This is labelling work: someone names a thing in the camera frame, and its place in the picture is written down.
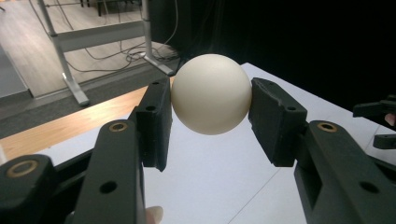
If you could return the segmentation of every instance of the white ball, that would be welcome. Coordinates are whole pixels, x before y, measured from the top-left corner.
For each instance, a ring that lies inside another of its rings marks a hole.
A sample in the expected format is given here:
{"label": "white ball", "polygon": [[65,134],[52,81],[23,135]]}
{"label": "white ball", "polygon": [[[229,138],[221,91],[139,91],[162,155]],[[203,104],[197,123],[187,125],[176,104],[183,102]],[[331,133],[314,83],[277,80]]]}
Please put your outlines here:
{"label": "white ball", "polygon": [[218,54],[201,55],[178,70],[171,100],[177,117],[191,130],[226,133],[250,109],[250,80],[232,59]]}

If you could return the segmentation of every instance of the black plastic part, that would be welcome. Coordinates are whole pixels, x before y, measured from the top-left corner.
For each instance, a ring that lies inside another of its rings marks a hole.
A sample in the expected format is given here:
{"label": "black plastic part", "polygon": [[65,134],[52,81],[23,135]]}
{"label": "black plastic part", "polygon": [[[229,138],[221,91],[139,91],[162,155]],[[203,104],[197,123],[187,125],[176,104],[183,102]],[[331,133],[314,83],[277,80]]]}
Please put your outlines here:
{"label": "black plastic part", "polygon": [[390,94],[385,100],[366,104],[359,104],[353,107],[353,117],[371,117],[387,113],[396,113],[396,95]]}
{"label": "black plastic part", "polygon": [[254,77],[248,119],[274,166],[294,164],[293,144],[306,124],[306,109],[272,81]]}
{"label": "black plastic part", "polygon": [[396,134],[376,134],[373,147],[379,149],[396,149]]}
{"label": "black plastic part", "polygon": [[72,223],[145,223],[144,180],[135,124],[104,125],[98,135]]}
{"label": "black plastic part", "polygon": [[142,101],[128,119],[136,122],[143,165],[162,172],[166,167],[172,126],[169,78],[148,85]]}
{"label": "black plastic part", "polygon": [[75,210],[91,154],[92,149],[55,166],[59,184],[39,223],[64,224]]}
{"label": "black plastic part", "polygon": [[0,223],[37,223],[58,178],[49,157],[21,156],[0,167]]}
{"label": "black plastic part", "polygon": [[295,178],[307,223],[394,223],[394,186],[344,128],[314,120],[304,141],[315,169],[298,162]]}

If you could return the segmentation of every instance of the white table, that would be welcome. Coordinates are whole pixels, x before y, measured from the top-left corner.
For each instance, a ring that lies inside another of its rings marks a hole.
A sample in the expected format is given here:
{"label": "white table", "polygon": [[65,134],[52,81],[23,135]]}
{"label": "white table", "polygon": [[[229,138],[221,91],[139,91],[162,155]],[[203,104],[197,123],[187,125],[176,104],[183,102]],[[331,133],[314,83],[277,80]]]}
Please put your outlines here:
{"label": "white table", "polygon": [[[396,153],[372,147],[374,135],[394,133],[252,64],[242,65],[250,78],[277,83],[308,110],[307,121],[328,120],[343,126],[368,154],[396,164]],[[306,223],[294,168],[276,168],[266,158],[246,117],[221,135],[186,128],[173,114],[166,169],[145,168],[146,204],[160,205],[162,224]],[[55,164],[93,148],[99,129],[39,151]]]}

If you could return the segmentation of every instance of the metal stand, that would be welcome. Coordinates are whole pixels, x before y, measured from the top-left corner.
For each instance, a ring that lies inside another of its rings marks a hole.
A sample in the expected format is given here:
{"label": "metal stand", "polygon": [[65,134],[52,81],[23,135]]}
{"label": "metal stand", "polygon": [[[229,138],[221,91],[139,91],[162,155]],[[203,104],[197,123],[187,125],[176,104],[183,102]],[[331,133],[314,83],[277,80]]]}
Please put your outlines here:
{"label": "metal stand", "polygon": [[75,96],[79,105],[88,105],[90,100],[70,72],[70,68],[64,56],[64,53],[67,51],[85,49],[125,39],[137,38],[144,35],[147,44],[144,59],[159,68],[166,75],[172,76],[174,74],[172,69],[159,63],[152,55],[148,0],[143,0],[142,21],[131,21],[59,34],[57,34],[53,28],[50,15],[44,5],[44,0],[38,0],[38,4],[48,26],[49,37],[51,38],[52,44],[55,47],[56,53],[58,54],[58,58],[61,62],[62,69],[64,70],[64,82]]}

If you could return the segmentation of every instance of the wooden floor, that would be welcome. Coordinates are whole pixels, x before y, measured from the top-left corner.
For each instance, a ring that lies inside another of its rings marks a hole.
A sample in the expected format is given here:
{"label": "wooden floor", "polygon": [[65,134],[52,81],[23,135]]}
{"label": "wooden floor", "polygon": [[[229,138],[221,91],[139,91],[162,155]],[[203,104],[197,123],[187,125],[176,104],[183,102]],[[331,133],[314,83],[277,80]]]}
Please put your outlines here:
{"label": "wooden floor", "polygon": [[[120,14],[116,3],[107,3],[107,7],[103,7],[101,17],[98,16],[94,1],[91,1],[90,7],[86,4],[82,7],[79,0],[45,0],[45,3],[52,5],[48,7],[48,13],[57,33],[141,20],[140,7],[135,2],[133,4],[120,2]],[[58,3],[61,3],[62,7],[54,6]],[[0,1],[0,5],[6,10],[0,11],[0,43],[8,52],[11,61],[16,65],[33,96],[46,96],[66,89],[59,58],[47,32],[40,23],[40,20],[43,21],[43,16],[37,1]],[[144,42],[145,39],[142,36],[94,48],[66,52],[65,57],[70,65],[80,70],[77,71],[69,66],[73,77],[78,83],[84,83],[112,73],[112,71],[100,70],[116,71],[128,65],[127,55],[120,53],[120,50],[139,44],[143,44],[141,47],[144,47]],[[161,44],[153,43],[154,48],[160,46]],[[168,46],[161,48],[162,55],[171,51]],[[131,63],[129,67],[141,63],[146,63],[146,61],[140,59]]]}

